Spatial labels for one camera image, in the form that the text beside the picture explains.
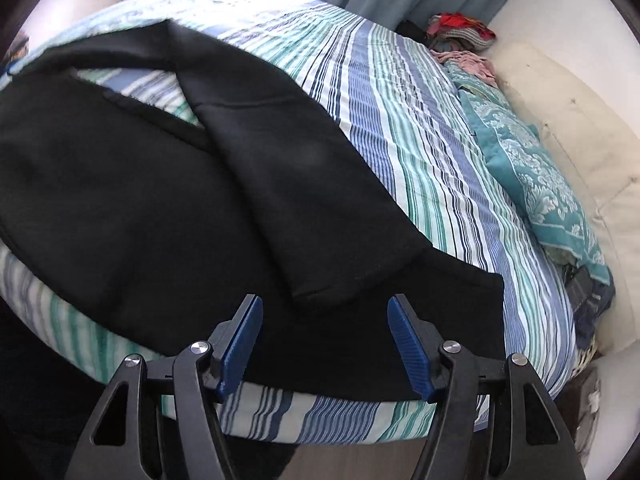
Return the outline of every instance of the mattress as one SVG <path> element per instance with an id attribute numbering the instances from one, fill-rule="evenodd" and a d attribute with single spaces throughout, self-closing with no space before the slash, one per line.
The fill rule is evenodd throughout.
<path id="1" fill-rule="evenodd" d="M 127 0 L 34 51 L 171 19 L 287 72 L 335 119 L 398 205 L 434 247 L 503 276 L 506 353 L 523 352 L 552 396 L 577 359 L 572 310 L 558 272 L 484 165 L 456 89 L 429 51 L 317 0 Z M 82 70 L 95 84 L 193 124 L 174 74 Z M 0 80 L 0 88 L 9 78 Z M 0 294 L 30 329 L 92 378 L 121 360 L 159 355 L 111 333 L 58 297 L 0 243 Z M 172 415 L 172 400 L 164 398 Z M 244 382 L 218 407 L 227 434 L 289 443 L 354 444 L 425 436 L 434 406 L 356 402 Z M 488 400 L 478 400 L 477 428 Z"/>

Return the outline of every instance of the wooden floor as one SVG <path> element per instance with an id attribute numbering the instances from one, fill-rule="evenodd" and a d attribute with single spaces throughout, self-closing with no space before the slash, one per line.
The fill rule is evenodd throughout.
<path id="1" fill-rule="evenodd" d="M 424 439 L 370 446 L 300 446 L 280 480 L 409 480 Z"/>

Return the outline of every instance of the white floral pattern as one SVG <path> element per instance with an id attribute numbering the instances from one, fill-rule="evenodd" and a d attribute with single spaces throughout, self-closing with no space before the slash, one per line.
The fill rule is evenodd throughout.
<path id="1" fill-rule="evenodd" d="M 592 278 L 608 284 L 609 269 L 582 206 L 536 134 L 493 100 L 464 90 L 460 100 L 489 171 L 529 219 L 549 257 L 586 266 Z"/>

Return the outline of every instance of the pillow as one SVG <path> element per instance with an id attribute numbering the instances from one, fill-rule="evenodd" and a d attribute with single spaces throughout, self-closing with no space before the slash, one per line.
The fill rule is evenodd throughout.
<path id="1" fill-rule="evenodd" d="M 459 95 L 489 172 L 529 218 L 552 261 L 586 266 L 593 279 L 609 285 L 582 206 L 538 137 L 510 110 L 463 90 Z"/>
<path id="2" fill-rule="evenodd" d="M 502 108 L 511 109 L 507 98 L 500 90 L 488 85 L 477 76 L 465 72 L 455 61 L 445 62 L 444 68 L 449 73 L 449 79 L 451 79 L 456 89 L 467 90 L 478 97 L 489 99 L 489 101 L 500 105 Z"/>

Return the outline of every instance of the red cloth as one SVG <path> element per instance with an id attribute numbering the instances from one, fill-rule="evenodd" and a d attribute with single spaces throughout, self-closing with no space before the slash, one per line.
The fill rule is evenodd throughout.
<path id="1" fill-rule="evenodd" d="M 433 35 L 436 34 L 439 30 L 442 30 L 443 27 L 449 28 L 474 28 L 480 34 L 480 37 L 484 40 L 488 40 L 490 38 L 495 38 L 494 31 L 490 30 L 486 27 L 486 25 L 478 20 L 473 18 L 468 18 L 463 16 L 459 12 L 455 14 L 441 14 L 440 18 L 430 25 L 427 29 L 427 34 Z"/>

